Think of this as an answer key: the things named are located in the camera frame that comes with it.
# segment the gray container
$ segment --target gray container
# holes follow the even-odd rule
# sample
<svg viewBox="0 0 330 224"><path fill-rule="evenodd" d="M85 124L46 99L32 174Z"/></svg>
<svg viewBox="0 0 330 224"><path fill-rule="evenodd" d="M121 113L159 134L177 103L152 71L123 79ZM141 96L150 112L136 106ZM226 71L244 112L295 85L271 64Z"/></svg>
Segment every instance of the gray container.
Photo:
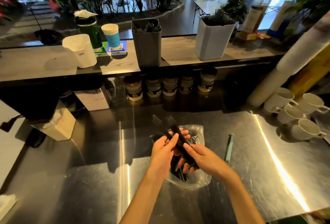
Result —
<svg viewBox="0 0 330 224"><path fill-rule="evenodd" d="M159 24L157 19L139 19L132 21L138 28L145 28L147 23ZM140 68L159 67L162 48L162 31L153 33L133 33L136 57Z"/></svg>

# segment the ceramic cup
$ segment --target ceramic cup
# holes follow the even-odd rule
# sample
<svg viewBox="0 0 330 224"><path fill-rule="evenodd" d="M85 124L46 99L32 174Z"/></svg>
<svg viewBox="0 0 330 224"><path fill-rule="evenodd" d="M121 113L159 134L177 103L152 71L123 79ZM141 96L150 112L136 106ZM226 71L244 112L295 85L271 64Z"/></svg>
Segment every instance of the ceramic cup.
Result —
<svg viewBox="0 0 330 224"><path fill-rule="evenodd" d="M299 104L298 108L300 108L306 115L309 115L314 111L325 114L330 110L330 108L324 105L324 101L320 97L311 93L303 94L297 102Z"/></svg>
<svg viewBox="0 0 330 224"><path fill-rule="evenodd" d="M286 105L277 116L277 119L282 124L292 124L299 119L306 118L306 115L297 107L290 104Z"/></svg>
<svg viewBox="0 0 330 224"><path fill-rule="evenodd" d="M103 31L110 47L116 48L120 46L119 27L117 24L104 24L101 27L101 30Z"/></svg>
<svg viewBox="0 0 330 224"><path fill-rule="evenodd" d="M300 119L291 129L291 134L298 140L308 140L310 138L323 138L325 133L321 132L320 127L308 119Z"/></svg>
<svg viewBox="0 0 330 224"><path fill-rule="evenodd" d="M284 107L288 103L298 105L293 98L294 94L290 90L279 88L265 101L264 109L267 112L276 113L279 111L279 108Z"/></svg>

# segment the blue paper cup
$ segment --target blue paper cup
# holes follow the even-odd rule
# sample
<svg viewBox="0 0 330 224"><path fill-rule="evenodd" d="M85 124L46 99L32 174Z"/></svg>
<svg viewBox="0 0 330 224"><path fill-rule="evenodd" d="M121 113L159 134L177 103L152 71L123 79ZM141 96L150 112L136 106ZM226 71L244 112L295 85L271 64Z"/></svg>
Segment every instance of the blue paper cup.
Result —
<svg viewBox="0 0 330 224"><path fill-rule="evenodd" d="M118 25L112 23L105 24L101 27L101 30L103 31L109 46L112 48L116 48L120 46L118 29L119 29Z"/></svg>

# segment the white mug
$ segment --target white mug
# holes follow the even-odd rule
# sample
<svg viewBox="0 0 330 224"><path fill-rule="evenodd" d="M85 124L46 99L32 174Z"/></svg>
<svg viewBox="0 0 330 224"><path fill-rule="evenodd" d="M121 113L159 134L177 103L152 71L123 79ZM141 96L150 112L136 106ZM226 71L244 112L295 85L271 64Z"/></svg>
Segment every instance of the white mug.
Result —
<svg viewBox="0 0 330 224"><path fill-rule="evenodd" d="M306 118L306 115L297 107L290 104L286 105L277 116L277 119L282 124L291 124L299 119Z"/></svg>
<svg viewBox="0 0 330 224"><path fill-rule="evenodd" d="M325 133L320 127L308 119L300 119L291 129L291 134L298 140L308 140L312 137L323 138Z"/></svg>
<svg viewBox="0 0 330 224"><path fill-rule="evenodd" d="M330 108L324 105L324 101L317 95L306 93L297 100L298 108L304 111L306 115L318 111L322 114L329 112Z"/></svg>
<svg viewBox="0 0 330 224"><path fill-rule="evenodd" d="M265 101L264 109L267 112L275 113L278 112L277 108L282 108L290 102L298 105L293 98L294 94L290 90L286 88L279 88Z"/></svg>

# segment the qr code sign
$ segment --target qr code sign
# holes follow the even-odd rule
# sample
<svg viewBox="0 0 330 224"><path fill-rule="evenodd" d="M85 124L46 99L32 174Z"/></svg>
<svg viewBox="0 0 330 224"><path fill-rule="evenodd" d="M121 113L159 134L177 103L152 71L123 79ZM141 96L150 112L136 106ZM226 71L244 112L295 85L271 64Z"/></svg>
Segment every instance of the qr code sign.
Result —
<svg viewBox="0 0 330 224"><path fill-rule="evenodd" d="M110 48L110 50L122 50L123 49L123 44L121 43L119 47L116 48Z"/></svg>

